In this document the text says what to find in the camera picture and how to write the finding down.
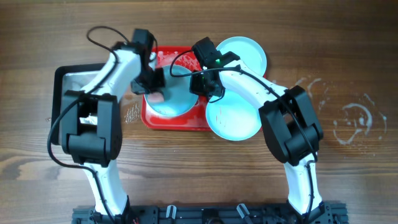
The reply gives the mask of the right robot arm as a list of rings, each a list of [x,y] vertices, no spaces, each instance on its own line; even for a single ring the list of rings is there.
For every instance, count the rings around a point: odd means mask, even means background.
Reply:
[[[231,37],[219,45],[205,37],[191,50],[201,68],[192,75],[191,92],[221,97],[230,90],[258,111],[266,145],[284,165],[288,203],[310,217],[322,203],[315,164],[323,130],[307,92],[266,80],[265,51],[247,37]]]

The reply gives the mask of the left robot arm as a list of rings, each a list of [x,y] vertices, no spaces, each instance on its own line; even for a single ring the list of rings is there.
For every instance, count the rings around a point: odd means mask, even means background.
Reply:
[[[80,90],[67,90],[53,130],[72,157],[72,169],[82,169],[96,199],[91,219],[96,223],[130,223],[129,197],[119,178],[116,158],[121,150],[120,101],[127,88],[136,95],[160,94],[164,72],[156,68],[157,40],[146,29],[135,29],[131,40],[108,48],[109,59],[97,76]]]

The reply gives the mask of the pink sponge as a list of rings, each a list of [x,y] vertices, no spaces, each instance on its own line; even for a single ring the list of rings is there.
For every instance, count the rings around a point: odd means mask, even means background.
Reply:
[[[147,95],[147,102],[162,103],[162,102],[164,102],[164,96],[161,92],[149,93]]]

